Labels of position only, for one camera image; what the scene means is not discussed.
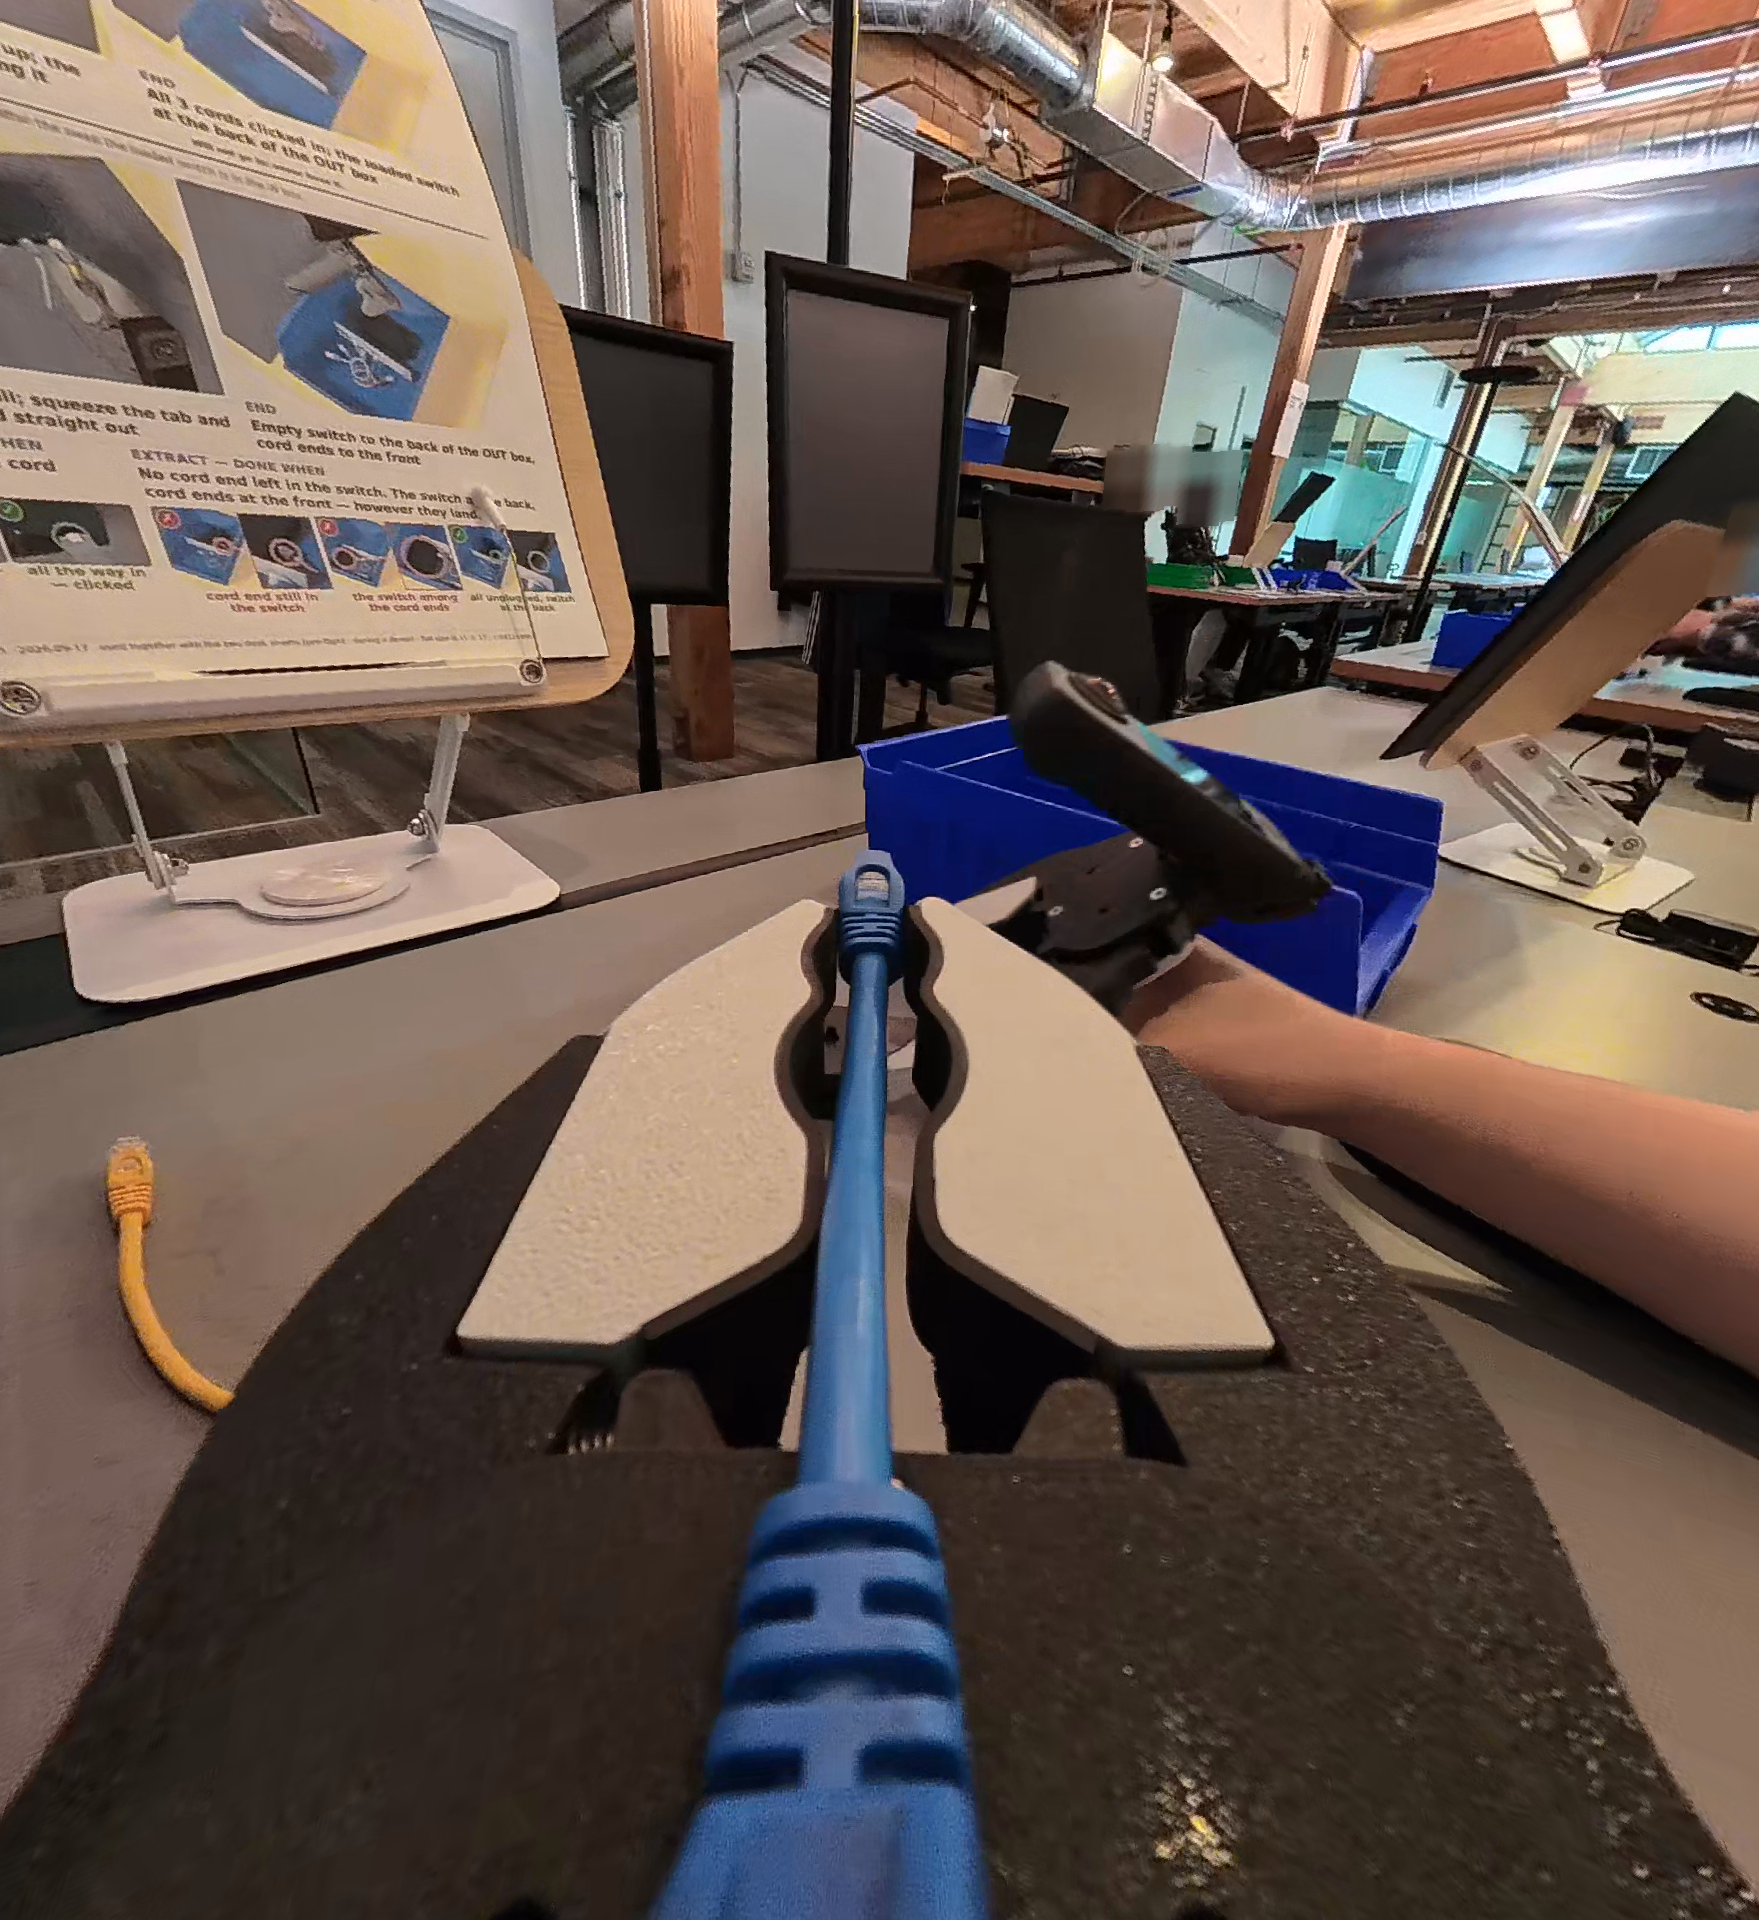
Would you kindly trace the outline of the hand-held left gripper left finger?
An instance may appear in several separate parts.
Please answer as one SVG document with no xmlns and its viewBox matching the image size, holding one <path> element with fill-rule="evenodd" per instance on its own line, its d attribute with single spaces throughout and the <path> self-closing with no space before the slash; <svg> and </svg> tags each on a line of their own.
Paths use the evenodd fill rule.
<svg viewBox="0 0 1759 1920">
<path fill-rule="evenodd" d="M 602 1035 L 459 1320 L 479 1357 L 612 1363 L 738 1299 L 818 1231 L 828 1005 L 812 900 L 658 982 Z"/>
</svg>

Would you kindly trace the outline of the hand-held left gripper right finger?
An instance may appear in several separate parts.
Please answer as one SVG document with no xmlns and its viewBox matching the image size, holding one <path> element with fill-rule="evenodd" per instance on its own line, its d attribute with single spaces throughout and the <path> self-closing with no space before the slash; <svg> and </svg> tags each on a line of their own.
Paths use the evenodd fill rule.
<svg viewBox="0 0 1759 1920">
<path fill-rule="evenodd" d="M 922 900 L 915 1225 L 961 1279 L 1126 1371 L 1277 1338 L 1130 1034 L 1062 973 Z"/>
</svg>

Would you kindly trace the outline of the person's right forearm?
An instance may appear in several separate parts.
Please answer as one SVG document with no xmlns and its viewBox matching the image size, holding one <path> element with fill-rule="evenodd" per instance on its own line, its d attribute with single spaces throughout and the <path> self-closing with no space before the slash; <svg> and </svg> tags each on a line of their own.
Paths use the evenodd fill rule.
<svg viewBox="0 0 1759 1920">
<path fill-rule="evenodd" d="M 1122 1021 L 1233 1111 L 1375 1159 L 1759 1380 L 1759 1113 L 1339 1014 L 1207 943 Z"/>
</svg>

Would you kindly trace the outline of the black office chair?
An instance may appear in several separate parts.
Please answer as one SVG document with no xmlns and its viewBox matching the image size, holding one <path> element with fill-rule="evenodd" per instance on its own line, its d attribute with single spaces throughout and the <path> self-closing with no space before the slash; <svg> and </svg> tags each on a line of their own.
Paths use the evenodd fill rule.
<svg viewBox="0 0 1759 1920">
<path fill-rule="evenodd" d="M 1109 682 L 1133 717 L 1172 717 L 1153 643 L 1146 516 L 990 495 L 981 507 L 996 714 L 1040 664 Z"/>
</svg>

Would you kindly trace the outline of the white stand base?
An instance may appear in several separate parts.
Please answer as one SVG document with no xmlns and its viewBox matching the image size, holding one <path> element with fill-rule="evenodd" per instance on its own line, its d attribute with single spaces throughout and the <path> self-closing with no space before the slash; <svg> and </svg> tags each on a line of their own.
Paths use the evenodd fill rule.
<svg viewBox="0 0 1759 1920">
<path fill-rule="evenodd" d="M 405 832 L 129 874 L 61 902 L 75 993 L 137 1005 L 396 949 L 524 917 L 561 887 L 481 828 L 433 852 Z"/>
</svg>

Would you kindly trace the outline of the small black clip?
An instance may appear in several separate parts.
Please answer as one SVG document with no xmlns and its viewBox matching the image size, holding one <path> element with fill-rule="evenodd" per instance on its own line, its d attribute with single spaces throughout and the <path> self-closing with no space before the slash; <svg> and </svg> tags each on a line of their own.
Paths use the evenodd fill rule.
<svg viewBox="0 0 1759 1920">
<path fill-rule="evenodd" d="M 1617 941 L 1670 952 L 1695 962 L 1740 974 L 1759 974 L 1759 930 L 1683 911 L 1636 909 L 1611 925 Z"/>
</svg>

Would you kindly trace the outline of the black pole with round top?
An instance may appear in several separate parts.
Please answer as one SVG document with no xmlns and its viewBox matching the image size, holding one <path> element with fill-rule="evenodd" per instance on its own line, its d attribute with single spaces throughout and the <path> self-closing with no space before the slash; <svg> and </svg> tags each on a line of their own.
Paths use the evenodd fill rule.
<svg viewBox="0 0 1759 1920">
<path fill-rule="evenodd" d="M 851 176 L 855 157 L 855 65 L 860 4 L 828 4 L 825 259 L 848 264 Z"/>
</svg>

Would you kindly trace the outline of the wooden pillar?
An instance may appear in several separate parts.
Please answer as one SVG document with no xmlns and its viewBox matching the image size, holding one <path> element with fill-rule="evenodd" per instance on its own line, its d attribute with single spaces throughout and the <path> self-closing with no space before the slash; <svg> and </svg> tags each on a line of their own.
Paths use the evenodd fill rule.
<svg viewBox="0 0 1759 1920">
<path fill-rule="evenodd" d="M 724 331 L 717 6 L 637 2 L 633 32 L 654 319 L 717 341 Z M 671 611 L 667 647 L 678 750 L 693 762 L 732 756 L 725 605 Z"/>
</svg>

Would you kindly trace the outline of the printed instruction poster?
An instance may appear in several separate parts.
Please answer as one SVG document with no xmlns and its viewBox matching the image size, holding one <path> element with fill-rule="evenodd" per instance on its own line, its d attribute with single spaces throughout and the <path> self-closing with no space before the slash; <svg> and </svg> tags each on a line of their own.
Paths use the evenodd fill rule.
<svg viewBox="0 0 1759 1920">
<path fill-rule="evenodd" d="M 0 669 L 602 659 L 432 12 L 0 4 Z"/>
</svg>

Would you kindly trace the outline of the silver ventilation duct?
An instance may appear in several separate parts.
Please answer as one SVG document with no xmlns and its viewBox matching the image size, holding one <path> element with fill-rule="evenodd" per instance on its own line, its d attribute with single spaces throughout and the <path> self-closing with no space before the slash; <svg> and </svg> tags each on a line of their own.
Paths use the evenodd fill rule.
<svg viewBox="0 0 1759 1920">
<path fill-rule="evenodd" d="M 1026 4 L 860 4 L 858 18 L 866 32 L 955 43 L 1112 174 L 1245 233 L 1394 224 L 1759 168 L 1759 60 L 1495 124 L 1349 139 L 1309 168 L 1264 171 L 1113 35 L 1072 37 Z"/>
</svg>

